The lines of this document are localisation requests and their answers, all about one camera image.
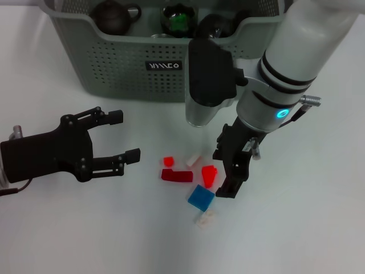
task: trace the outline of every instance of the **white block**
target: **white block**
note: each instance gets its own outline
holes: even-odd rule
[[[216,213],[213,210],[211,210],[211,209],[207,209],[200,216],[200,218],[196,221],[196,224],[201,229],[206,229],[206,228],[208,228],[212,224],[212,222],[214,221],[215,218],[216,218]]]
[[[191,156],[190,159],[186,161],[186,165],[188,167],[192,167],[200,159],[200,157],[201,156],[198,154]]]

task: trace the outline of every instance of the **dark brown teapot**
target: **dark brown teapot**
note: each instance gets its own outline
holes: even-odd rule
[[[134,17],[128,12],[130,8],[138,9]],[[124,35],[132,23],[135,23],[142,15],[142,10],[137,4],[121,5],[113,0],[106,0],[98,4],[90,14],[95,24],[103,33],[110,35]]]

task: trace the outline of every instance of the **blue block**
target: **blue block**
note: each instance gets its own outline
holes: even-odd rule
[[[214,193],[198,184],[188,199],[188,203],[205,212],[212,202],[214,196]]]

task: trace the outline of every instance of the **perforated basket wall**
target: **perforated basket wall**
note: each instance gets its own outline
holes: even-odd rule
[[[256,17],[244,20],[229,38],[216,39],[233,58],[259,58],[270,42],[282,17],[276,0],[237,1]],[[40,0],[40,8],[52,19],[75,71],[85,89],[93,94],[137,100],[183,102],[185,98],[185,57],[189,39],[151,38],[161,33],[159,7],[161,1],[132,1],[142,7],[142,17],[129,31],[130,36],[102,33],[88,16],[100,0]],[[200,17],[224,10],[210,1],[197,1]],[[146,61],[183,63],[182,70],[148,71]]]

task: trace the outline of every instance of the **blue indicator light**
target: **blue indicator light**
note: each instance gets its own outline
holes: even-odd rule
[[[281,110],[276,115],[277,118],[284,118],[286,115],[289,114],[289,110]]]

